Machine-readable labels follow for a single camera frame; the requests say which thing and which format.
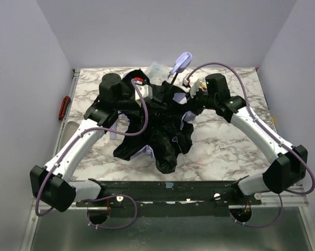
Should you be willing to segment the lavender folding umbrella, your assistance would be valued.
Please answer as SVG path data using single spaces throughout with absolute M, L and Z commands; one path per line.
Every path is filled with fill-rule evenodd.
M 126 135 L 113 156 L 129 161 L 147 151 L 152 154 L 155 166 L 161 173 L 173 173 L 178 155 L 188 153 L 193 144 L 192 121 L 203 110 L 180 87 L 167 81 L 156 85 L 142 70 L 129 72 L 122 81 L 129 83 L 135 77 L 143 79 L 153 91 L 153 98 L 146 101 L 148 125 L 140 135 Z

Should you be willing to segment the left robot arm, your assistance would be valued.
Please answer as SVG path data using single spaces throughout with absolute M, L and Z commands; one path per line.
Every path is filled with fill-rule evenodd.
M 102 192 L 97 181 L 86 180 L 71 184 L 70 180 L 92 146 L 106 132 L 117 133 L 112 126 L 119 116 L 119 108 L 107 104 L 108 98 L 121 102 L 122 91 L 118 88 L 121 77 L 118 74 L 106 74 L 102 78 L 102 90 L 88 108 L 84 119 L 64 147 L 44 166 L 34 166 L 30 171 L 32 194 L 36 199 L 35 213 L 44 216 L 53 209 L 66 211 L 72 203 L 95 200 Z

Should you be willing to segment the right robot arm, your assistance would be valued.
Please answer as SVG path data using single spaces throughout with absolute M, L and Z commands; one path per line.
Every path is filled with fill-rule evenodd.
M 183 83 L 190 86 L 193 101 L 205 109 L 215 110 L 217 115 L 241 130 L 267 158 L 270 166 L 265 172 L 237 182 L 243 195 L 269 191 L 279 194 L 304 179 L 308 157 L 306 148 L 293 146 L 273 131 L 255 114 L 246 97 L 231 96 L 224 75 L 210 74 L 204 84 L 187 76 Z

